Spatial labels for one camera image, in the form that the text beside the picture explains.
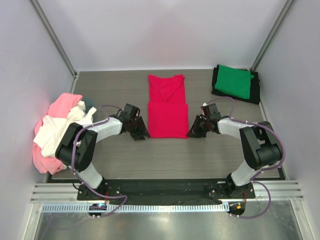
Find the magenta red t-shirt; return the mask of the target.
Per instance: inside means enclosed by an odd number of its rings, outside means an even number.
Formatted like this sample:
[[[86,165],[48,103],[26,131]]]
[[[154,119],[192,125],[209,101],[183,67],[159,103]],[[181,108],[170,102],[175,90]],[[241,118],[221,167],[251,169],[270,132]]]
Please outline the magenta red t-shirt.
[[[148,131],[152,138],[186,139],[189,131],[189,107],[185,77],[148,76]]]

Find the light pink t-shirt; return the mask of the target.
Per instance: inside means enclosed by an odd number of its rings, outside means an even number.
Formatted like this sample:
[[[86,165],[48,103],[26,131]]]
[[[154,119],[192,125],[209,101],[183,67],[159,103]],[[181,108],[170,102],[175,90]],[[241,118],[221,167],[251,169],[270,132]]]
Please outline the light pink t-shirt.
[[[75,107],[79,101],[83,99],[82,95],[73,93],[62,93],[56,101],[54,101],[48,108],[47,112],[40,118],[34,128],[34,134],[40,130],[43,126],[43,117],[46,115],[53,118],[66,118],[70,110]],[[32,143],[32,159],[35,168],[41,174],[55,174],[61,170],[64,170],[66,166],[55,157],[44,157],[41,154],[41,148],[35,143]]]

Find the white t-shirt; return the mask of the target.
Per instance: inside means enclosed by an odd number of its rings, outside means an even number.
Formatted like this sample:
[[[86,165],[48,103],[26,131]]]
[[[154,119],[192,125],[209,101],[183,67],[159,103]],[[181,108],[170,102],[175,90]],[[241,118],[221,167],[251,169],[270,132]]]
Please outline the white t-shirt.
[[[72,123],[89,125],[93,123],[95,107],[86,107],[84,101],[79,101],[70,109],[66,117],[52,117],[45,115],[42,118],[42,126],[33,139],[37,147],[35,166],[40,173],[55,174],[67,168],[60,160],[55,158],[55,153],[67,128]]]

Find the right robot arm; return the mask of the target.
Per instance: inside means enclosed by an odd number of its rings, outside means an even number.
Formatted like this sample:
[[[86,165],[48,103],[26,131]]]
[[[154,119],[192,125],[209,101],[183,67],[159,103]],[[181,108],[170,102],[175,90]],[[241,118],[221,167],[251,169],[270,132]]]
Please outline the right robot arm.
[[[282,144],[267,121],[249,123],[222,116],[214,103],[205,103],[201,109],[186,136],[205,138],[212,132],[241,141],[244,161],[226,177],[222,189],[229,198],[242,198],[259,172],[282,160]]]

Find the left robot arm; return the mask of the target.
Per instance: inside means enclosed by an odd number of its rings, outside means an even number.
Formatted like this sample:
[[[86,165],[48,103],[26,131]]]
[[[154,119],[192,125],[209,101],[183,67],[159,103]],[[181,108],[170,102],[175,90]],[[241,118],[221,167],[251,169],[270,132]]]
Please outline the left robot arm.
[[[89,188],[89,194],[100,200],[107,192],[103,184],[104,178],[98,173],[92,163],[96,143],[108,137],[129,133],[135,141],[150,137],[141,110],[134,105],[126,104],[116,114],[106,119],[81,125],[71,123],[58,147],[55,150],[55,158],[71,169],[71,172]]]

